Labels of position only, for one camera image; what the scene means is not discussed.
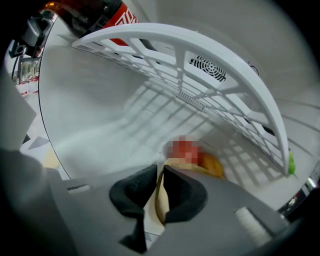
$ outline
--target black plastic part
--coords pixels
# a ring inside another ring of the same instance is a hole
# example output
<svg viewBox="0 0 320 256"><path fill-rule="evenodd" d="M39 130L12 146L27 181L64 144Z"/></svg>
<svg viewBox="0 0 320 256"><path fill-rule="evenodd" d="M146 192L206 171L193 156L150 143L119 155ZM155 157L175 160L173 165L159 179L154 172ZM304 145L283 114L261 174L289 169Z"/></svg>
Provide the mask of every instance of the black plastic part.
<svg viewBox="0 0 320 256"><path fill-rule="evenodd" d="M25 55L30 56L31 58L34 58L36 56L38 47L28 46L25 50Z"/></svg>
<svg viewBox="0 0 320 256"><path fill-rule="evenodd" d="M124 216L143 217L143 207L157 185L157 166L151 165L134 175L119 180L109 191L113 205Z"/></svg>
<svg viewBox="0 0 320 256"><path fill-rule="evenodd" d="M303 220L292 223L277 237L246 254L246 256L291 255L291 253L294 253L294 251L297 250L296 245L299 245L302 242L299 235L297 235L297 232L301 230L301 228L304 228L302 223Z"/></svg>
<svg viewBox="0 0 320 256"><path fill-rule="evenodd" d="M22 142L22 144L25 144L26 142L30 141L30 137L28 134L25 135L24 140Z"/></svg>
<svg viewBox="0 0 320 256"><path fill-rule="evenodd" d="M143 218L137 219L133 233L123 238L120 243L141 254L147 250Z"/></svg>
<svg viewBox="0 0 320 256"><path fill-rule="evenodd" d="M15 76L15 70L16 70L17 62L18 62L18 57L15 58L15 61L14 61L14 64L13 64L13 69L12 69L12 73L11 73L11 79L12 80L14 79L14 76Z"/></svg>
<svg viewBox="0 0 320 256"><path fill-rule="evenodd" d="M157 166L155 164L116 182L109 191L113 205L124 216L135 218L136 225L132 234L120 243L128 248L144 253L147 250L143 207L157 186Z"/></svg>
<svg viewBox="0 0 320 256"><path fill-rule="evenodd" d="M5 242L12 255L79 255L56 205L44 169L19 151L0 149L0 202Z"/></svg>
<svg viewBox="0 0 320 256"><path fill-rule="evenodd" d="M247 118L245 118L244 120L245 120L248 124L251 124L251 122L250 122ZM271 134L271 135L273 135L273 136L276 136L275 133L274 133L274 131L271 130L270 128L268 128L268 127L266 127L266 126L264 126L264 125L262 125L262 128L263 128L268 134Z"/></svg>
<svg viewBox="0 0 320 256"><path fill-rule="evenodd" d="M165 215L165 223L189 221L206 206L207 190L199 181L169 165L163 167L163 179L170 209Z"/></svg>
<svg viewBox="0 0 320 256"><path fill-rule="evenodd" d="M26 46L24 44L21 44L21 43L18 43L17 41L14 41L11 50L9 50L9 52L8 52L9 56L11 58L22 56L24 54L25 47Z"/></svg>
<svg viewBox="0 0 320 256"><path fill-rule="evenodd" d="M18 57L18 82L19 84L21 84L22 82L22 78L21 78L21 74L22 74L22 69L21 69L21 63L22 63L22 55Z"/></svg>
<svg viewBox="0 0 320 256"><path fill-rule="evenodd" d="M287 216L287 220L295 222L304 218L309 213L319 212L320 188L315 188L311 193L297 206L297 208Z"/></svg>

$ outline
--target white plastic basket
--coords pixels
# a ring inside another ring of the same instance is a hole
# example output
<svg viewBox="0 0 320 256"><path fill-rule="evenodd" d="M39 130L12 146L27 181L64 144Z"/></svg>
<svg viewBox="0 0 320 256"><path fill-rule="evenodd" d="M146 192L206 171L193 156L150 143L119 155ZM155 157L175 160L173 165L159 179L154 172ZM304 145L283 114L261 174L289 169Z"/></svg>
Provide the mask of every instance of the white plastic basket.
<svg viewBox="0 0 320 256"><path fill-rule="evenodd" d="M128 46L115 44L111 40L114 38ZM147 49L140 39L169 46L169 54L159 48ZM148 76L151 85L173 93L209 119L218 115L268 156L282 173L288 173L288 140L275 100L252 68L215 40L177 26L137 23L99 30L72 46ZM226 79L219 81L190 64L194 56L223 69ZM265 128L272 130L274 136Z"/></svg>

